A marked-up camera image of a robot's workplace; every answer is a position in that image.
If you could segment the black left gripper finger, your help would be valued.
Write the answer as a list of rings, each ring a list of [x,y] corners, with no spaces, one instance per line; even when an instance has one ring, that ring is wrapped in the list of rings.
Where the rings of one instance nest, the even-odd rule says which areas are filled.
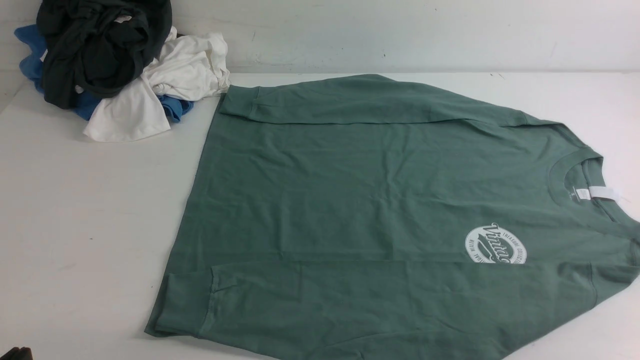
[[[34,360],[34,356],[30,347],[13,347],[0,360]]]

